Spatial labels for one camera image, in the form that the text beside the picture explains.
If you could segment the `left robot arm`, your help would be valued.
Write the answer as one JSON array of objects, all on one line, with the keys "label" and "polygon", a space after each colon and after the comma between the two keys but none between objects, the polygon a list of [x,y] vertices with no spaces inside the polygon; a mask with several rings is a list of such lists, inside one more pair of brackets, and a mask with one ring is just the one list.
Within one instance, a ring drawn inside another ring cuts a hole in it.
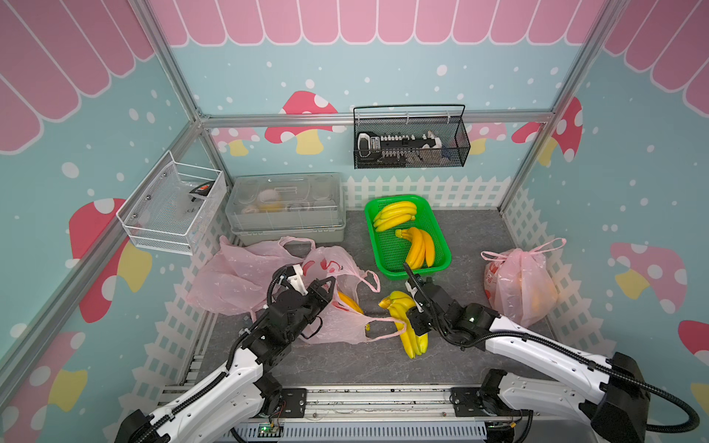
[{"label": "left robot arm", "polygon": [[116,442],[214,442],[278,405],[282,385],[269,374],[337,295],[336,278],[304,283],[299,265],[273,274],[262,315],[233,342],[224,364],[168,404],[131,413]]}]

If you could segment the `pink plastic bag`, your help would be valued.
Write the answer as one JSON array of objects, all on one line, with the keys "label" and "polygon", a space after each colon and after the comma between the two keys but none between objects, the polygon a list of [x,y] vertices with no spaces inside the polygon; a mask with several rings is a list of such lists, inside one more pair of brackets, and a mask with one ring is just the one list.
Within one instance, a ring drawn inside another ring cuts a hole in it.
[{"label": "pink plastic bag", "polygon": [[487,262],[484,291],[489,304],[511,321],[529,327],[544,319],[559,302],[559,292],[548,272],[547,254],[566,245],[557,238],[529,251],[483,251]]},{"label": "pink plastic bag", "polygon": [[363,271],[342,247],[317,247],[303,262],[305,282],[335,279],[332,301],[306,327],[300,340],[308,345],[326,343],[372,343],[400,336],[404,323],[393,317],[369,317],[362,311],[357,288],[364,284],[374,293],[381,290],[373,271]]}]

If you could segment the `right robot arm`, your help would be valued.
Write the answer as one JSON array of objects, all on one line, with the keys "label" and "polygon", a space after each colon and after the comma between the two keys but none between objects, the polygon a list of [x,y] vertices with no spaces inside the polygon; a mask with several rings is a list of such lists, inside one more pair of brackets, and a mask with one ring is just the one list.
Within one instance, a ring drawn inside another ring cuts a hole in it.
[{"label": "right robot arm", "polygon": [[461,306],[445,290],[406,271],[415,304],[406,311],[413,332],[437,332],[461,350],[511,358],[546,375],[528,380],[501,369],[487,372],[477,396],[491,415],[544,412],[576,420],[607,442],[643,442],[647,433],[684,434],[698,413],[677,396],[644,381],[626,354],[589,354],[531,332],[478,303]]}]

